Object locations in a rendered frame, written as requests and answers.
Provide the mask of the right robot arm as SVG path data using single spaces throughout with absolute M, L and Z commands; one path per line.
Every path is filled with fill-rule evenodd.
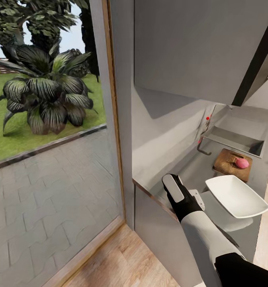
M 221 233 L 204 213 L 197 189 L 187 190 L 175 174 L 162 182 L 206 287 L 268 287 L 268 270 L 248 262 Z

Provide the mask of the cutting board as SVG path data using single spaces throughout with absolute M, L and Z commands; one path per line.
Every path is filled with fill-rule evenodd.
M 248 167 L 247 168 L 237 167 L 236 158 L 246 159 L 248 161 Z M 251 166 L 252 166 L 251 157 L 223 148 L 215 164 L 213 165 L 213 168 L 226 175 L 234 175 L 244 183 L 247 183 L 249 180 Z

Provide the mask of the vidalia onion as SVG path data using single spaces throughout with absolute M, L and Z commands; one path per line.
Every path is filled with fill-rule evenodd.
M 248 167 L 248 161 L 246 159 L 238 159 L 236 158 L 236 165 L 239 168 L 247 168 Z

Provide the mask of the parer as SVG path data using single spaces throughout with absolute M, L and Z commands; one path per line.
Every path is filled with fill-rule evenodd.
M 235 242 L 235 240 L 229 235 L 227 234 L 224 230 L 222 230 L 219 226 L 217 226 L 216 224 L 214 224 L 220 231 L 221 233 L 230 241 L 233 242 L 234 244 L 236 244 L 238 246 L 238 244 Z

